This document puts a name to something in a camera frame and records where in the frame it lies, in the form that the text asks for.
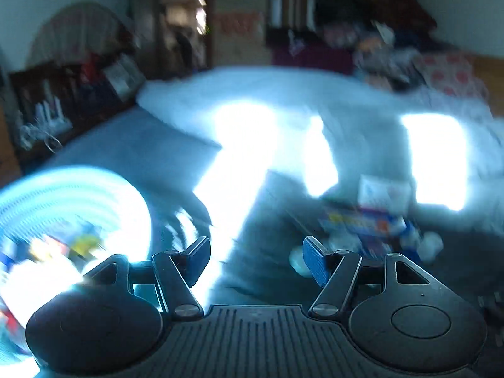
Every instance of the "black bag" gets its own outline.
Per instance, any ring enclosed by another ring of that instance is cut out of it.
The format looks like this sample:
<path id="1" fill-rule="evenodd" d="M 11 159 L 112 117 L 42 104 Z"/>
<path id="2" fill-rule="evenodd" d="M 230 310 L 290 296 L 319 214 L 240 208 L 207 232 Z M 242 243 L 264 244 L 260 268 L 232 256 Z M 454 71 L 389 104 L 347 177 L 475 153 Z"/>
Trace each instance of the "black bag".
<path id="1" fill-rule="evenodd" d="M 316 0 L 315 25 L 317 27 L 333 22 L 361 22 L 367 25 L 373 17 L 370 0 Z"/>

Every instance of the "round basket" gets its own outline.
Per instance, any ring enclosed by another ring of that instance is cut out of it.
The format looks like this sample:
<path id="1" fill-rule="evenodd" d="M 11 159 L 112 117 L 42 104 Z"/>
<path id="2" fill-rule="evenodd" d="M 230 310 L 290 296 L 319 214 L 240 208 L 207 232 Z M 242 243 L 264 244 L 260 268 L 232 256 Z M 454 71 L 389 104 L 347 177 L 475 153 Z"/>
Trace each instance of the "round basket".
<path id="1" fill-rule="evenodd" d="M 29 240 L 58 222 L 80 217 L 113 234 L 106 248 L 132 262 L 147 259 L 151 220 L 137 189 L 93 167 L 64 167 L 29 176 L 0 192 L 0 229 Z"/>

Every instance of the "wooden cabinet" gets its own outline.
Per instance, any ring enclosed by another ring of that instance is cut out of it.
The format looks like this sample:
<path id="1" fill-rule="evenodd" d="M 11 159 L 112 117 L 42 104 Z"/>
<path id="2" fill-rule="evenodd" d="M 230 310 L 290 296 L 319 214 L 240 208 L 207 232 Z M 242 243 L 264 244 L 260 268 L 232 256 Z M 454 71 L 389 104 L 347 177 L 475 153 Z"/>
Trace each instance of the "wooden cabinet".
<path id="1" fill-rule="evenodd" d="M 21 169 L 9 138 L 3 110 L 0 109 L 0 187 L 4 187 L 21 176 Z"/>

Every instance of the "metal bolt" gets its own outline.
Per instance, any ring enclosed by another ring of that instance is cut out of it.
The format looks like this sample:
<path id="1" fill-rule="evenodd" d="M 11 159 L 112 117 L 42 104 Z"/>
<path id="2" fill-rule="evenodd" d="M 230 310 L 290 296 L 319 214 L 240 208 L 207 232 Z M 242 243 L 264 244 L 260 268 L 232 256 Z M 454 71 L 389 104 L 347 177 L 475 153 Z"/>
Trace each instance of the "metal bolt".
<path id="1" fill-rule="evenodd" d="M 331 304 L 318 304 L 313 307 L 312 312 L 319 317 L 327 318 L 332 317 L 338 313 L 337 307 Z"/>
<path id="2" fill-rule="evenodd" d="M 200 309 L 194 304 L 182 304 L 175 309 L 175 314 L 180 318 L 192 318 L 199 312 Z"/>

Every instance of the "purple cloth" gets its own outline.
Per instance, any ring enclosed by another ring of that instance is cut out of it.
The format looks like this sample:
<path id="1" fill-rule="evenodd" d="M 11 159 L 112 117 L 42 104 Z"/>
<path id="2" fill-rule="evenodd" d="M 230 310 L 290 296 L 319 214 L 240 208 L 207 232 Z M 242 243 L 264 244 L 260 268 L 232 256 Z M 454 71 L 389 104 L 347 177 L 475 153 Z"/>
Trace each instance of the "purple cloth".
<path id="1" fill-rule="evenodd" d="M 292 56 L 289 46 L 273 49 L 273 65 L 296 68 L 314 68 L 352 75 L 352 54 L 343 49 L 333 49 L 323 44 L 308 45 Z"/>

